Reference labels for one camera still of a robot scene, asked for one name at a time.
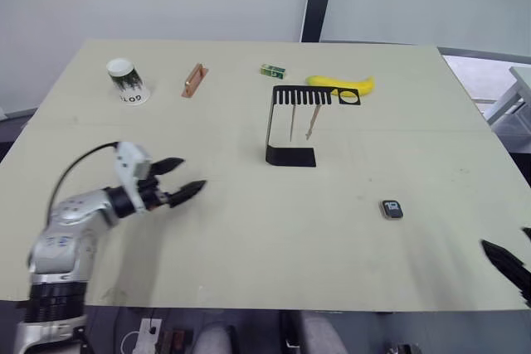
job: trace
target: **yellow banana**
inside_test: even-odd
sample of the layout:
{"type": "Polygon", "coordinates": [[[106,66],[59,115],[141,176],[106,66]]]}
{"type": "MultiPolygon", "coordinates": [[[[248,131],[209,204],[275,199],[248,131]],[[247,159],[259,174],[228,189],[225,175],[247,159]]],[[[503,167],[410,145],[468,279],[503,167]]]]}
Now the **yellow banana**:
{"type": "MultiPolygon", "coordinates": [[[[347,82],[346,80],[338,80],[328,78],[326,76],[314,75],[306,78],[306,83],[310,86],[326,86],[326,87],[340,87],[342,89],[357,89],[359,95],[368,95],[374,89],[374,78],[371,76],[366,80],[359,82],[347,82]]],[[[338,91],[332,91],[333,95],[338,95],[338,91]]],[[[354,95],[348,91],[341,94],[343,97],[353,97],[354,95]]]]}

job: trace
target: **floor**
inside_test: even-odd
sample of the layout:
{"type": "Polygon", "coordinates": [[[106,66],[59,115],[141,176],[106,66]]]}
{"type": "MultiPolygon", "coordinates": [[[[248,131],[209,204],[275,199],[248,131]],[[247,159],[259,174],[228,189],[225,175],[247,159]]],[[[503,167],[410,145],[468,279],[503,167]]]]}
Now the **floor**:
{"type": "MultiPolygon", "coordinates": [[[[508,68],[512,63],[445,56],[472,99],[485,110],[513,83],[508,68]]],[[[0,123],[0,161],[28,118],[0,123]]],[[[531,138],[521,138],[525,145],[531,138]]],[[[96,352],[119,352],[122,337],[138,330],[141,318],[152,316],[149,308],[88,307],[87,331],[96,352]]],[[[13,302],[0,301],[0,353],[11,352],[16,324],[23,310],[13,302]]],[[[233,325],[241,354],[280,354],[276,311],[264,310],[154,310],[153,318],[163,319],[163,330],[193,331],[212,322],[233,325]]],[[[477,313],[327,313],[350,353],[384,353],[391,344],[417,344],[423,353],[530,353],[531,311],[477,313]]],[[[130,353],[134,338],[125,344],[130,353]]]]}

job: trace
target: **beige tabletop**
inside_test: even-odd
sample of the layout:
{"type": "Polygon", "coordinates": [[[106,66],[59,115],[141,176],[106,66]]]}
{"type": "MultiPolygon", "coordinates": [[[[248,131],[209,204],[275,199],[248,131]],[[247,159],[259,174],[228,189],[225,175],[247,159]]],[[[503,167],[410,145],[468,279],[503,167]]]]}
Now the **beige tabletop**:
{"type": "MultiPolygon", "coordinates": [[[[286,142],[290,112],[275,114],[286,142]]],[[[62,170],[107,141],[153,159],[186,158],[169,191],[206,178],[175,209],[131,216],[100,241],[87,302],[154,307],[417,311],[525,308],[485,258],[487,239],[531,263],[531,191],[432,47],[185,41],[88,41],[0,164],[0,298],[27,296],[27,252],[62,170]],[[132,60],[152,90],[122,104],[105,72],[132,60]],[[210,69],[192,99],[183,82],[210,69]],[[286,80],[260,75],[283,66],[286,80]],[[265,162],[273,85],[308,75],[374,76],[358,107],[323,107],[310,141],[299,107],[292,145],[316,168],[265,162]],[[390,221],[381,200],[400,201],[390,221]]],[[[61,197],[113,186],[111,153],[84,161],[61,197]]]]}

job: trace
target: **white cup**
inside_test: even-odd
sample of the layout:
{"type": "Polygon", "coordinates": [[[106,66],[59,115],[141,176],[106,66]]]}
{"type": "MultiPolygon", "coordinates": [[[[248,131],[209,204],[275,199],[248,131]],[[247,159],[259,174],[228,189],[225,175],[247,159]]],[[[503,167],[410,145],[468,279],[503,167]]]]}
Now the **white cup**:
{"type": "Polygon", "coordinates": [[[131,61],[115,58],[107,63],[107,72],[119,91],[119,98],[127,105],[139,105],[149,98],[149,90],[131,61]]]}

